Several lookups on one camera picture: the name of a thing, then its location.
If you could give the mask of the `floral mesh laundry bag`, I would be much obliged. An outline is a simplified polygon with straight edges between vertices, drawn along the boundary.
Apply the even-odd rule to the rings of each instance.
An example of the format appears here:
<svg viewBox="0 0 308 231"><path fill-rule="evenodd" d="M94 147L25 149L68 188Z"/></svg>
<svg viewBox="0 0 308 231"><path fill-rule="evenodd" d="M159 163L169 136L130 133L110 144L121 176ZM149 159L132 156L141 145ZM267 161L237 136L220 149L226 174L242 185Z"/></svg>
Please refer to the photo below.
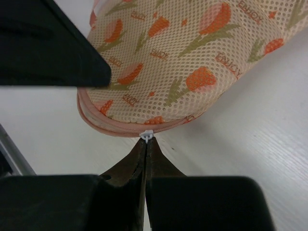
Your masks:
<svg viewBox="0 0 308 231"><path fill-rule="evenodd" d="M188 123L307 26L305 0L96 0L88 41L112 76L78 111L120 137Z"/></svg>

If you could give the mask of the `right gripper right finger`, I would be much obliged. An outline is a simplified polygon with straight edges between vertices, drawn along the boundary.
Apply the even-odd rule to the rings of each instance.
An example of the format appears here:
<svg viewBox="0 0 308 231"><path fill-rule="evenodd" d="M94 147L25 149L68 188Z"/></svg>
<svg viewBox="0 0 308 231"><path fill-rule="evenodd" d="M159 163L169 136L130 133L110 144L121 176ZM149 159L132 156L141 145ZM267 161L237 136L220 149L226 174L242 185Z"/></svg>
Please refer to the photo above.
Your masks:
<svg viewBox="0 0 308 231"><path fill-rule="evenodd" d="M150 226L153 231L183 231L185 228L180 184L183 174L163 154L155 137L146 149L145 198Z"/></svg>

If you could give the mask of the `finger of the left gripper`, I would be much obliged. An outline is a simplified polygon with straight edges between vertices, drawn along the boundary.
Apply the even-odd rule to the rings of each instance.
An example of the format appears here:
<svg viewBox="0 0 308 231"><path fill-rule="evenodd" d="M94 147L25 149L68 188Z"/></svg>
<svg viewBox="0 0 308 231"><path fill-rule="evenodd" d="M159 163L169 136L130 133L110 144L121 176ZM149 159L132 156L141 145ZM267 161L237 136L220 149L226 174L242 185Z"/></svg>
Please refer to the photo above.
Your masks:
<svg viewBox="0 0 308 231"><path fill-rule="evenodd" d="M110 66L54 1L1 1L1 85L107 87L110 82Z"/></svg>

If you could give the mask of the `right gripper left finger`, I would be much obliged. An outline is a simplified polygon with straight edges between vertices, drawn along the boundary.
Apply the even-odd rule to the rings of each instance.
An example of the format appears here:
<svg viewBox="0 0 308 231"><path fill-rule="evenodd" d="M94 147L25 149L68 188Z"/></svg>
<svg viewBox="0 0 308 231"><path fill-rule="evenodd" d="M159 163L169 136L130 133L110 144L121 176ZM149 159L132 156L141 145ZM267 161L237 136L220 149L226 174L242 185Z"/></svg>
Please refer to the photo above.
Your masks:
<svg viewBox="0 0 308 231"><path fill-rule="evenodd" d="M115 231L143 230L146 149L146 142L139 139L128 155L101 174L111 187L106 209L115 218Z"/></svg>

